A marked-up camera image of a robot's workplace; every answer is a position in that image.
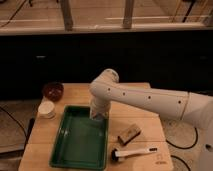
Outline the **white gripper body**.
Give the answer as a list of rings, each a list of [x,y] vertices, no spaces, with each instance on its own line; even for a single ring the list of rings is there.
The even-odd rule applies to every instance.
[[[93,114],[101,113],[106,114],[109,112],[111,103],[106,100],[93,98],[90,103],[90,109]]]

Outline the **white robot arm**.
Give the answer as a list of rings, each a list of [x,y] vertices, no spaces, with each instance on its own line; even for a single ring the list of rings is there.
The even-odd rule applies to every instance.
[[[89,85],[92,94],[90,118],[107,118],[111,102],[127,104],[160,114],[173,120],[182,120],[204,131],[204,144],[196,165],[196,171],[213,169],[213,96],[187,91],[138,88],[119,83],[119,75],[113,69],[105,69]]]

